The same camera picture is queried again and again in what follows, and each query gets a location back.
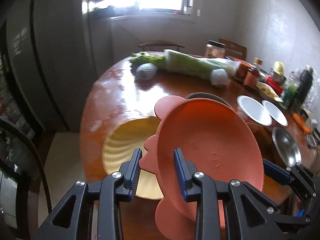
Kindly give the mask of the yellow shell-shaped plate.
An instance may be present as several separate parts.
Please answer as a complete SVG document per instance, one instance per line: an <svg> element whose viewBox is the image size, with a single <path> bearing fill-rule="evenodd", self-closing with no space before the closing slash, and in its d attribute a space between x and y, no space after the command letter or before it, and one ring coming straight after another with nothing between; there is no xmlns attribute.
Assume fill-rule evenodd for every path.
<svg viewBox="0 0 320 240"><path fill-rule="evenodd" d="M158 126L159 119L149 116L129 120L112 129L106 136L102 149L105 172L111 174L118 171L122 163L131 159L135 148L140 148L146 154L144 142L156 133ZM143 170L140 172L136 196L153 200L163 198L154 174Z"/></svg>

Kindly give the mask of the red instant noodle bowl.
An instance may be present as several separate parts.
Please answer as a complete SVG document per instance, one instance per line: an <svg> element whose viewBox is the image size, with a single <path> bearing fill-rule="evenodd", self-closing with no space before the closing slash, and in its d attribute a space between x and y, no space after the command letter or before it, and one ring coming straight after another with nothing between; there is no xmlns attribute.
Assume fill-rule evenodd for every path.
<svg viewBox="0 0 320 240"><path fill-rule="evenodd" d="M245 121L253 121L262 126L271 126L272 117L268 110L257 100L241 95L237 97L237 113Z"/></svg>

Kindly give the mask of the round metal pan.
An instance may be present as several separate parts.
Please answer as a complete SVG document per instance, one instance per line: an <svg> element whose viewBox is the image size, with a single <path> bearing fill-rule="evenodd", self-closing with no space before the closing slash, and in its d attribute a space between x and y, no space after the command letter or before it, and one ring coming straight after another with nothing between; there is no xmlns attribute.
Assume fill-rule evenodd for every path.
<svg viewBox="0 0 320 240"><path fill-rule="evenodd" d="M232 108L232 106L227 101L223 100L222 98L220 98L216 95L209 94L209 93L204 93L204 92L190 93L185 98L187 100L196 99L196 98L210 99L210 100L214 100L214 101L223 103L224 105L228 106L229 108Z"/></svg>

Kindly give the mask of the metal tool set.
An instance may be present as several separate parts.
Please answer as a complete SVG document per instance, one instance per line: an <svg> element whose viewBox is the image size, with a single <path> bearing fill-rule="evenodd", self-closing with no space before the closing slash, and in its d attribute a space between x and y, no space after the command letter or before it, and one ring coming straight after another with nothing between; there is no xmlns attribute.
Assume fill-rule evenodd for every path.
<svg viewBox="0 0 320 240"><path fill-rule="evenodd" d="M309 148L319 148L319 130L314 129L310 134L304 134L304 139Z"/></svg>

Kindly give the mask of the red packet box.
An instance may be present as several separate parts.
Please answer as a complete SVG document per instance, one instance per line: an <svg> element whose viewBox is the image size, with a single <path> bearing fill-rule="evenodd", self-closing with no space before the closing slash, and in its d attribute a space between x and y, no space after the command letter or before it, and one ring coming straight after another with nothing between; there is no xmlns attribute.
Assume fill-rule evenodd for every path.
<svg viewBox="0 0 320 240"><path fill-rule="evenodd" d="M283 92L283 87L281 85L277 84L270 75L268 75L265 79L265 83L268 84L274 91L275 93L280 96Z"/></svg>

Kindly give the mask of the white dish of food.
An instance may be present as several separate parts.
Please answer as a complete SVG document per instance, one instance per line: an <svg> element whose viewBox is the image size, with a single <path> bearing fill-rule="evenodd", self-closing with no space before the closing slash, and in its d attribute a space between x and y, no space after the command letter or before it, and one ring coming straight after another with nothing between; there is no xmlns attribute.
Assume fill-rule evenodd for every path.
<svg viewBox="0 0 320 240"><path fill-rule="evenodd" d="M257 82L258 93L266 100L282 103L283 100L275 93L275 91L266 83Z"/></svg>

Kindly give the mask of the black thermos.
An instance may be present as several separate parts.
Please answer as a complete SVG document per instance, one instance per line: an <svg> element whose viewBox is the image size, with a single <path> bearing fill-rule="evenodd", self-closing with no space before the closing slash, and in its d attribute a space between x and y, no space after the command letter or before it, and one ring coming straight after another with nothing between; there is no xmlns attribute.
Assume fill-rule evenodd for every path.
<svg viewBox="0 0 320 240"><path fill-rule="evenodd" d="M296 90L295 99L297 99L301 104L305 101L309 90L313 83L313 68L309 65L303 69L299 77L299 87Z"/></svg>

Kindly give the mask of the small steel bowl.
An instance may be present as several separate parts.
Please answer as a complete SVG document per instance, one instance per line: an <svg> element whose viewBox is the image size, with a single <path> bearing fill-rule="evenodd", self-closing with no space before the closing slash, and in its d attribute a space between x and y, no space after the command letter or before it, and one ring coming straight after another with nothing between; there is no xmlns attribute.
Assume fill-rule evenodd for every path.
<svg viewBox="0 0 320 240"><path fill-rule="evenodd" d="M277 83L280 86L282 86L286 81L286 77L284 75L280 75L274 70L271 70L271 78L275 83Z"/></svg>

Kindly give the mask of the brown sauce bottle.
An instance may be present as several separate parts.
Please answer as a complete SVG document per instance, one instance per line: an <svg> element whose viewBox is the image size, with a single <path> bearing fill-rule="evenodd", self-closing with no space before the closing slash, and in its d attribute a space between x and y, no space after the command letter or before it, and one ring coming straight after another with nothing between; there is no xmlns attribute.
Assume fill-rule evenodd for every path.
<svg viewBox="0 0 320 240"><path fill-rule="evenodd" d="M252 67L247 71L244 79L244 86L247 90L255 90L257 81L260 78L260 70L263 61L257 57L254 58Z"/></svg>

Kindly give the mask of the yellow object in bowl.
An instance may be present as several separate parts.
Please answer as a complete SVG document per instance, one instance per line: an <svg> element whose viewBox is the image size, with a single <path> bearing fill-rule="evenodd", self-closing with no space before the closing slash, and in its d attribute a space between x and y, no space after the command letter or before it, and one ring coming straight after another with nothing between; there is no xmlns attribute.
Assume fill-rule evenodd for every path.
<svg viewBox="0 0 320 240"><path fill-rule="evenodd" d="M275 61L272 67L274 73L277 73L280 76L284 75L284 64L280 61Z"/></svg>

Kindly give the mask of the foam-netted fruit left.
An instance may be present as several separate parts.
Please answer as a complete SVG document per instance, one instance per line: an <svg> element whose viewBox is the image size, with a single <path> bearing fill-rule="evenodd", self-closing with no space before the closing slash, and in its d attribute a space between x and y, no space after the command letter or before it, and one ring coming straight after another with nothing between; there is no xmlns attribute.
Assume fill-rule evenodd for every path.
<svg viewBox="0 0 320 240"><path fill-rule="evenodd" d="M141 64L135 72L135 78L137 80L152 80L157 74L158 68L151 63Z"/></svg>

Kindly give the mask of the foam-netted fruit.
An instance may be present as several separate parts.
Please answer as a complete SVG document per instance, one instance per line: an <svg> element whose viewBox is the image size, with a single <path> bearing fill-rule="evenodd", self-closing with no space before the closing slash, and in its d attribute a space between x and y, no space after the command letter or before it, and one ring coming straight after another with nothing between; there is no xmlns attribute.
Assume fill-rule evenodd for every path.
<svg viewBox="0 0 320 240"><path fill-rule="evenodd" d="M210 83L215 87L228 85L228 74L224 69L214 69L210 74Z"/></svg>
<svg viewBox="0 0 320 240"><path fill-rule="evenodd" d="M158 68L151 63L141 64L135 72L135 78L137 80L152 80L157 74Z"/></svg>

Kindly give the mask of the foam-netted fruit right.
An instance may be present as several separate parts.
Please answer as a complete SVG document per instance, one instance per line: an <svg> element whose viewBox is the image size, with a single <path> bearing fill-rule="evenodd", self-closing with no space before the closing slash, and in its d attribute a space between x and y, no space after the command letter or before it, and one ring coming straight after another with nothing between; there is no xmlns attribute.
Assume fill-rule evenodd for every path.
<svg viewBox="0 0 320 240"><path fill-rule="evenodd" d="M228 74L224 69L214 69L210 74L210 83L215 87L228 85Z"/></svg>

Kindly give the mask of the wrapped napa cabbage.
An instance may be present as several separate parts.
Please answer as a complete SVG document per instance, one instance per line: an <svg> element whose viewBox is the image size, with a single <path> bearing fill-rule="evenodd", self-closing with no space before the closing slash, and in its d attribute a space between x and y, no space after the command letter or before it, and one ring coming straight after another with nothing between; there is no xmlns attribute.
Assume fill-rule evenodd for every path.
<svg viewBox="0 0 320 240"><path fill-rule="evenodd" d="M227 75L232 77L240 66L239 61L223 58L197 58L171 49L164 51L164 59L166 71L205 80L209 80L211 72L216 69L224 69Z"/></svg>

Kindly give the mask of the dark refrigerator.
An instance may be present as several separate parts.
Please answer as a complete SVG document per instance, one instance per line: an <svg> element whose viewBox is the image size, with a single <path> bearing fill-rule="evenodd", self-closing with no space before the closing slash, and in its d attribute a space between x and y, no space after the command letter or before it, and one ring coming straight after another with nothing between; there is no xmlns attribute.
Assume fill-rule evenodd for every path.
<svg viewBox="0 0 320 240"><path fill-rule="evenodd" d="M1 0L1 108L12 122L78 132L98 79L96 0Z"/></svg>

